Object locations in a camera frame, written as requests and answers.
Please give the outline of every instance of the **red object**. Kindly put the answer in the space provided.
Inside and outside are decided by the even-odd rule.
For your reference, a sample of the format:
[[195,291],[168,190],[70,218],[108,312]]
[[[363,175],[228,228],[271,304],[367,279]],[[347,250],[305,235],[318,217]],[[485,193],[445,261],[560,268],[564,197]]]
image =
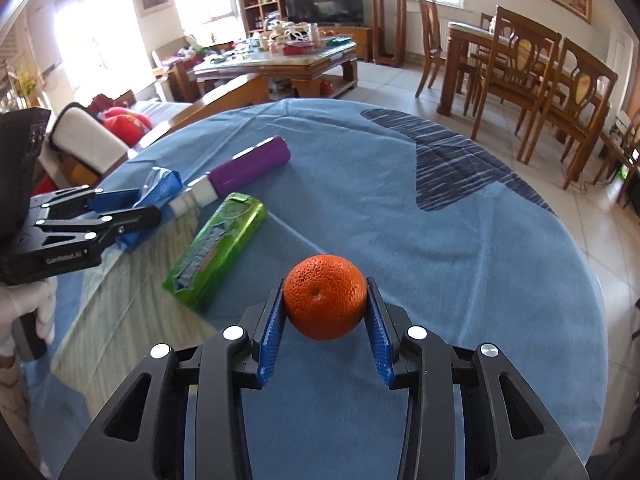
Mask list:
[[51,193],[52,191],[56,191],[58,187],[53,182],[49,175],[43,176],[42,180],[39,181],[36,189],[33,190],[31,196],[41,195],[43,193]]
[[139,120],[142,124],[144,124],[149,130],[152,128],[151,119],[149,119],[146,115],[140,114],[138,112],[134,112],[133,110],[129,110],[128,108],[122,108],[120,106],[114,106],[113,108],[109,108],[104,113],[104,118],[109,119],[110,117],[115,117],[118,115],[130,115]]
[[108,110],[116,104],[116,101],[107,97],[105,94],[99,94],[91,101],[86,110],[94,117],[97,117],[100,112]]
[[332,94],[334,93],[334,85],[326,79],[322,79],[322,82],[320,83],[320,92],[322,94]]
[[139,119],[129,114],[105,119],[104,127],[130,148],[148,132],[148,128]]
[[183,62],[184,69],[189,70],[190,68],[193,68],[194,66],[199,65],[203,61],[204,61],[204,56],[202,54],[196,54],[196,56],[193,56],[191,59],[184,60]]
[[295,46],[295,45],[285,45],[282,49],[282,53],[285,56],[302,56],[307,52],[311,51],[313,47],[311,46]]

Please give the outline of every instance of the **blue package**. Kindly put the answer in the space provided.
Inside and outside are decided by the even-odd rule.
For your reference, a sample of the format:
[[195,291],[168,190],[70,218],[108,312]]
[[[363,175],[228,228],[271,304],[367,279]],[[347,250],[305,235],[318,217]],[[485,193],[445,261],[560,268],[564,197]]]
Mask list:
[[[145,180],[140,192],[139,200],[133,205],[133,207],[149,205],[156,206],[162,213],[162,219],[160,221],[160,225],[162,225],[174,216],[174,213],[168,206],[168,203],[183,191],[184,186],[182,185],[182,179],[177,171],[154,166],[151,169],[151,173],[149,173],[149,176]],[[119,236],[118,246],[127,252],[131,252],[143,241],[147,240],[156,229],[157,227]]]

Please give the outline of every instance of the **white cushion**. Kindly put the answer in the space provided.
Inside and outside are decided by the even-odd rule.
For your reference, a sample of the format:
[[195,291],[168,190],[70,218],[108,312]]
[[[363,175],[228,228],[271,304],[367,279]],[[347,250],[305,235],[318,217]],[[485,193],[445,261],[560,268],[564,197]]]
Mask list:
[[38,160],[40,161],[40,164],[42,164],[44,171],[50,176],[58,189],[71,187],[69,181],[60,171],[60,158],[58,154],[51,149],[49,139],[45,139],[42,143],[42,149],[40,150]]
[[66,107],[50,136],[53,145],[102,175],[127,153],[127,145],[79,105]]

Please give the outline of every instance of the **hand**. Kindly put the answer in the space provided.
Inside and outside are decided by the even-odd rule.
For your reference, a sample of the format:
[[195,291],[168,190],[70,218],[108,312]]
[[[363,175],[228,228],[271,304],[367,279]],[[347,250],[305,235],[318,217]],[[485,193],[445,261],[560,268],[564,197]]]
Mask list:
[[9,286],[0,283],[0,356],[14,354],[12,323],[20,316],[36,311],[36,334],[47,344],[53,342],[54,309],[58,279]]

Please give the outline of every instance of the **blue gripper pad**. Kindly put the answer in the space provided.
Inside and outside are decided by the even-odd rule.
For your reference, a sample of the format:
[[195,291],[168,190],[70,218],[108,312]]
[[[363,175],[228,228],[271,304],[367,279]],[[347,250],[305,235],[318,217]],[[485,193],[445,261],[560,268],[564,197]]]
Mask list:
[[260,359],[258,362],[257,373],[260,386],[264,386],[269,377],[271,377],[271,374],[273,374],[286,319],[287,315],[282,303],[282,286],[280,286],[280,290],[276,296],[276,301],[273,303],[273,308],[269,315],[267,328],[265,329],[264,336],[260,341]]
[[376,362],[376,370],[386,386],[394,380],[393,347],[386,333],[378,303],[371,294],[367,295],[367,307],[364,312],[364,323],[369,335],[369,343]]
[[111,193],[96,193],[87,201],[87,205],[91,211],[106,213],[118,209],[131,209],[139,198],[139,189],[123,189]]

